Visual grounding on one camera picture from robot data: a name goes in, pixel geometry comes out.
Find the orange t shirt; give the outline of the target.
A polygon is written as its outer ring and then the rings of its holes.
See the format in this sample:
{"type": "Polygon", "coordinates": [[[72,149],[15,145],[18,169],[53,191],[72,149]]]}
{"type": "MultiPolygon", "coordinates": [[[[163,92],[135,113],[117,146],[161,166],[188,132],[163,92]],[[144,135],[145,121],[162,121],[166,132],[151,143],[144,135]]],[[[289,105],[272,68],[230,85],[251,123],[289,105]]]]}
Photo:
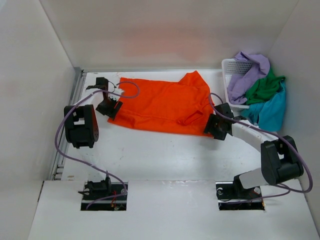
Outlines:
{"type": "Polygon", "coordinates": [[[129,98],[110,124],[160,133],[204,137],[208,118],[213,113],[210,88],[198,71],[186,73],[178,82],[139,78],[120,79],[129,98]]]}

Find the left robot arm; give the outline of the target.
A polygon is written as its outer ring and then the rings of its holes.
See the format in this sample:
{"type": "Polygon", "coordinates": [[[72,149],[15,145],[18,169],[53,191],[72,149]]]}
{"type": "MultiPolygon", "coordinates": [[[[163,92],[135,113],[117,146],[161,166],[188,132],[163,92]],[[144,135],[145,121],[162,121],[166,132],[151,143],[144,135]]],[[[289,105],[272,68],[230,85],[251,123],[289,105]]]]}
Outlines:
{"type": "Polygon", "coordinates": [[[108,172],[98,167],[98,159],[88,154],[99,140],[99,127],[96,113],[107,116],[110,120],[116,118],[123,103],[120,101],[124,90],[119,84],[114,84],[104,77],[97,77],[94,85],[86,88],[89,95],[74,105],[64,107],[64,118],[59,128],[64,128],[68,143],[79,150],[83,159],[68,157],[83,163],[108,178],[108,172]]]}

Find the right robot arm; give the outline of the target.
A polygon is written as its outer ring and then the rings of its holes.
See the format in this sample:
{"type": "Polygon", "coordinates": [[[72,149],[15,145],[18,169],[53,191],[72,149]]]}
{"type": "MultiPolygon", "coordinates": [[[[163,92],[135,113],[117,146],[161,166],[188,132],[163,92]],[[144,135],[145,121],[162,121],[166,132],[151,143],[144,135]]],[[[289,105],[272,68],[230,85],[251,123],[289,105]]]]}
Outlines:
{"type": "Polygon", "coordinates": [[[250,190],[266,185],[279,187],[305,172],[303,160],[292,137],[279,136],[262,130],[241,117],[234,117],[228,103],[214,107],[204,133],[221,141],[230,135],[243,140],[259,152],[260,167],[233,178],[232,191],[240,199],[248,199],[250,190]]]}

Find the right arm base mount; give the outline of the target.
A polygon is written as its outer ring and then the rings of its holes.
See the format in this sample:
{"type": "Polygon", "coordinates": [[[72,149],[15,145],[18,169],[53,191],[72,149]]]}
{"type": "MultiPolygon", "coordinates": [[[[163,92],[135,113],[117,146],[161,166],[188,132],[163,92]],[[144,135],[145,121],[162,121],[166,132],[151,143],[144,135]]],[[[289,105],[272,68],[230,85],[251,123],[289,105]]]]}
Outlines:
{"type": "Polygon", "coordinates": [[[215,186],[220,211],[265,210],[259,186],[238,190],[232,181],[216,182],[215,186]]]}

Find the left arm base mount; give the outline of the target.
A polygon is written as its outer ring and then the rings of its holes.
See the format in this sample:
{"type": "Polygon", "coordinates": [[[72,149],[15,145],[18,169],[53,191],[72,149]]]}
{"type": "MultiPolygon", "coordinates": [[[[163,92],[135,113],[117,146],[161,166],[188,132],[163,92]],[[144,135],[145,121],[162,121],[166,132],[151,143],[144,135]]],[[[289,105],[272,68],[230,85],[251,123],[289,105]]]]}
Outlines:
{"type": "Polygon", "coordinates": [[[82,195],[81,211],[126,211],[127,195],[123,195],[124,186],[119,182],[112,182],[108,186],[98,182],[86,182],[82,195]]]}

